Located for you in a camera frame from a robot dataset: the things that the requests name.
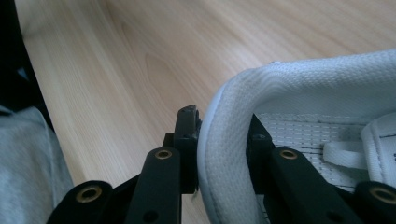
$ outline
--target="wooden floor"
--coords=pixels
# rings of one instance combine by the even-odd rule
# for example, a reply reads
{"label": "wooden floor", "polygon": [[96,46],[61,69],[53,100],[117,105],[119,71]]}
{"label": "wooden floor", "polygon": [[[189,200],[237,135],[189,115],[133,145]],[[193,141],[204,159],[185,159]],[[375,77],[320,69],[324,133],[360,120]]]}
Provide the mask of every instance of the wooden floor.
{"label": "wooden floor", "polygon": [[[16,0],[75,184],[116,187],[222,83],[272,61],[396,47],[394,0]],[[200,197],[184,223],[207,223]]]}

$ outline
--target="textured mesh fabric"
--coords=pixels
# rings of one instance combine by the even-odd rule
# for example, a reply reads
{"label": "textured mesh fabric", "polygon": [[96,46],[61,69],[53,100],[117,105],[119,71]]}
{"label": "textured mesh fabric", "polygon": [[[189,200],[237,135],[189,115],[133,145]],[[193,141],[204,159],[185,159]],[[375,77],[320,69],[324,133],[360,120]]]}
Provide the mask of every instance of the textured mesh fabric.
{"label": "textured mesh fabric", "polygon": [[367,123],[396,111],[395,85],[396,49],[271,63],[225,83],[206,111],[198,145],[200,188],[210,220],[264,222],[245,154],[253,113],[276,145],[311,153],[308,159],[322,174],[350,188],[367,174],[326,168],[322,146],[333,139],[360,140]]}

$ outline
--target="shoe tongue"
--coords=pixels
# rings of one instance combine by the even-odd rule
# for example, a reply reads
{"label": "shoe tongue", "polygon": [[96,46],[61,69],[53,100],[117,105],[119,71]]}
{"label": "shoe tongue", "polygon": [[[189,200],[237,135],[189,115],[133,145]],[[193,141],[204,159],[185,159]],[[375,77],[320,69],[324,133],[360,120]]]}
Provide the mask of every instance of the shoe tongue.
{"label": "shoe tongue", "polygon": [[323,159],[348,168],[367,169],[371,180],[396,188],[396,113],[372,120],[361,142],[329,142]]}

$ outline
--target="black clamp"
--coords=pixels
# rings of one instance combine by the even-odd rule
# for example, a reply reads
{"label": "black clamp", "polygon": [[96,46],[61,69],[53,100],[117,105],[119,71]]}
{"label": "black clamp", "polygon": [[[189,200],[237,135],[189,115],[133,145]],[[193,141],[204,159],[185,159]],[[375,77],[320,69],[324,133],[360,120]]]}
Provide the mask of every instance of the black clamp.
{"label": "black clamp", "polygon": [[[89,181],[71,189],[48,223],[180,223],[181,194],[198,190],[196,150],[201,120],[195,105],[177,113],[174,133],[150,151],[140,175],[116,188]],[[359,183],[354,193],[329,184],[308,159],[277,148],[253,116],[247,163],[272,224],[396,223],[396,189]]]}

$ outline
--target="brass grommet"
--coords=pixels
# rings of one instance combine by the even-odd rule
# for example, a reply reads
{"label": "brass grommet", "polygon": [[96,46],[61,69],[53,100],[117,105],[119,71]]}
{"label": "brass grommet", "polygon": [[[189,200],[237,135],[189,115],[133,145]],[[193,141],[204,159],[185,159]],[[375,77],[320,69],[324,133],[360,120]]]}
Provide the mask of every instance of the brass grommet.
{"label": "brass grommet", "polygon": [[172,152],[169,150],[161,150],[155,153],[155,157],[159,160],[166,160],[172,156]]}
{"label": "brass grommet", "polygon": [[396,204],[396,193],[388,189],[373,187],[370,189],[370,193],[383,203]]}
{"label": "brass grommet", "polygon": [[102,194],[102,189],[97,185],[88,186],[79,191],[76,200],[79,203],[90,203],[95,201]]}
{"label": "brass grommet", "polygon": [[297,154],[291,150],[281,150],[280,151],[280,156],[287,159],[287,160],[295,160],[297,159]]}

